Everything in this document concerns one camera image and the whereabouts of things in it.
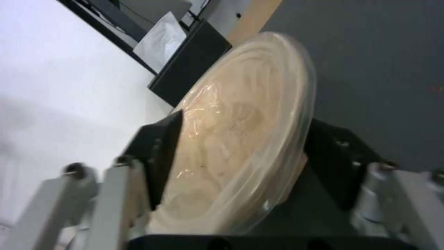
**white surface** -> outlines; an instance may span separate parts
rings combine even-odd
[[[0,222],[82,161],[99,173],[171,107],[153,75],[56,0],[0,1]]]
[[[148,31],[133,51],[159,73],[185,38],[185,32],[173,13],[168,12]]]

